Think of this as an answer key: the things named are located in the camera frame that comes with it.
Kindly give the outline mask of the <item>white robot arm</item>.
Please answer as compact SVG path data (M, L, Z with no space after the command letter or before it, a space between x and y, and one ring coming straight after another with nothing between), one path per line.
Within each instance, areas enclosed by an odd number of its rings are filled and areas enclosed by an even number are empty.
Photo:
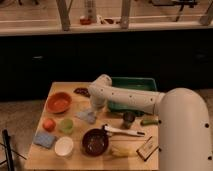
M106 100L156 114L159 171L213 171L213 147L209 112L203 98L188 88L166 93L117 88L100 75L88 86L91 106L102 108Z

